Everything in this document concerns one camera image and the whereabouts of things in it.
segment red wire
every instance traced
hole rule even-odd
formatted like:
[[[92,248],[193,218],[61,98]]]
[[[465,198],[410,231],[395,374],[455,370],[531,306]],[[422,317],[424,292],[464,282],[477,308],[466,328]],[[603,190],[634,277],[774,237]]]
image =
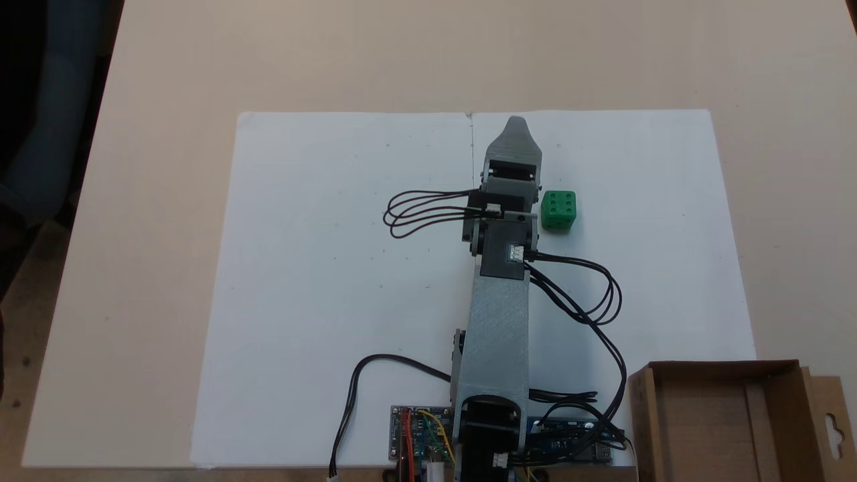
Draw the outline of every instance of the red wire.
[[[407,421],[405,422],[405,444],[408,448],[408,476],[411,477],[408,482],[414,482],[414,439],[411,434],[411,410],[405,409],[402,415],[407,415]]]

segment beige table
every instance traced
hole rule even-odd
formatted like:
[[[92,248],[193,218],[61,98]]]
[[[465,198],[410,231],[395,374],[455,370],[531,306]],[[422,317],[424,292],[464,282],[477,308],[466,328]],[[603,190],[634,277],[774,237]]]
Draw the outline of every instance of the beige table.
[[[128,0],[24,463],[189,464],[239,112],[700,107],[759,356],[857,415],[844,0]]]

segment white paper sheet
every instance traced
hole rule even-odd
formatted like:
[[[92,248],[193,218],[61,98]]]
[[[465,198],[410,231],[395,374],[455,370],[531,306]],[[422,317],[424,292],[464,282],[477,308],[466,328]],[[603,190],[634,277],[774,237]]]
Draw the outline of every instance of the white paper sheet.
[[[194,427],[201,466],[326,466],[354,365],[403,354],[450,370],[474,260],[460,224],[395,240],[381,223],[402,190],[477,186],[509,113],[245,113]],[[539,249],[607,266],[625,293],[605,332],[629,373],[653,359],[755,358],[707,111],[523,115],[543,151],[545,190],[575,190],[570,234]],[[544,266],[583,305],[604,281]],[[619,382],[586,327],[530,297],[530,382],[559,391]],[[387,461],[391,405],[447,405],[448,385],[375,362],[360,379],[339,465]],[[533,404],[539,413],[544,406]],[[627,404],[615,423],[631,431]],[[629,454],[616,454],[630,465]]]

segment cardboard box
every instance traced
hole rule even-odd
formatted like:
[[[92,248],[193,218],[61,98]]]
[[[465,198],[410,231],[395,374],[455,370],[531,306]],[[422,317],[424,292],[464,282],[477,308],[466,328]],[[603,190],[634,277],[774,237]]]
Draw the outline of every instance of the cardboard box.
[[[641,482],[857,480],[839,377],[811,377],[797,360],[665,361],[628,385]]]

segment green dice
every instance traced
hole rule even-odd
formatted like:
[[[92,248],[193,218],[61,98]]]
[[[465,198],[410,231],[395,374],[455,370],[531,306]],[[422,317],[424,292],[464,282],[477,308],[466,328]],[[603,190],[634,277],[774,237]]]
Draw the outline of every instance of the green dice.
[[[577,197],[572,190],[545,191],[542,198],[542,227],[550,231],[568,231],[578,217]]]

